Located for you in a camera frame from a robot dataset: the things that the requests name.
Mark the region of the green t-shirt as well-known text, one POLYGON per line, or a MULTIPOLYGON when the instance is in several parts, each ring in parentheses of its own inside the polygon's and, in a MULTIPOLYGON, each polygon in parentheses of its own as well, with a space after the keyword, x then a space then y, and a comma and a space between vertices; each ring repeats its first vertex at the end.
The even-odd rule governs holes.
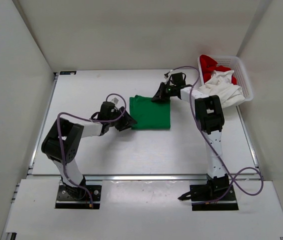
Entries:
POLYGON ((171 104, 152 102, 151 97, 135 95, 129 98, 129 113, 137 122, 133 130, 169 130, 171 128, 171 104))

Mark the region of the white t-shirt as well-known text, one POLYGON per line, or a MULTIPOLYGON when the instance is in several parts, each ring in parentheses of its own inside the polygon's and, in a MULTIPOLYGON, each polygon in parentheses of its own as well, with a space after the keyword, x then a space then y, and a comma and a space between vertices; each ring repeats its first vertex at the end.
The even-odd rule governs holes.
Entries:
POLYGON ((245 97, 241 86, 232 83, 234 70, 225 72, 214 70, 211 78, 198 90, 206 95, 219 97, 221 107, 227 108, 244 102, 245 97))

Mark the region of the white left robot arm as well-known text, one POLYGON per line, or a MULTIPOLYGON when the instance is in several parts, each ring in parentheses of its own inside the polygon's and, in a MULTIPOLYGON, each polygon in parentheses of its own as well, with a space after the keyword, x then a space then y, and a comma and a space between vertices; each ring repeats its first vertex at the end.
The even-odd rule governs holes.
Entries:
POLYGON ((137 121, 125 107, 117 108, 113 101, 104 101, 90 119, 73 116, 77 120, 73 123, 62 115, 71 116, 66 112, 58 114, 41 145, 41 151, 58 168, 66 192, 75 200, 81 200, 91 195, 75 160, 81 140, 101 137, 112 127, 119 132, 131 129, 137 121))

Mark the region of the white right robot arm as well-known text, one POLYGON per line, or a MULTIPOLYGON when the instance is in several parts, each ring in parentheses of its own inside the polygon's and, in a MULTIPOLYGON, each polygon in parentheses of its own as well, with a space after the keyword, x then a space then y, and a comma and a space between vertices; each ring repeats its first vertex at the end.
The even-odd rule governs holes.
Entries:
POLYGON ((171 97, 178 97, 190 104, 199 132, 205 140, 207 153, 207 182, 196 190, 182 194, 180 201, 189 200, 194 196, 204 196, 204 201, 219 199, 230 186, 228 172, 220 158, 222 152, 222 129, 225 123, 220 98, 217 95, 207 95, 186 84, 186 75, 182 72, 170 72, 164 75, 166 81, 161 82, 151 101, 167 103, 171 97))

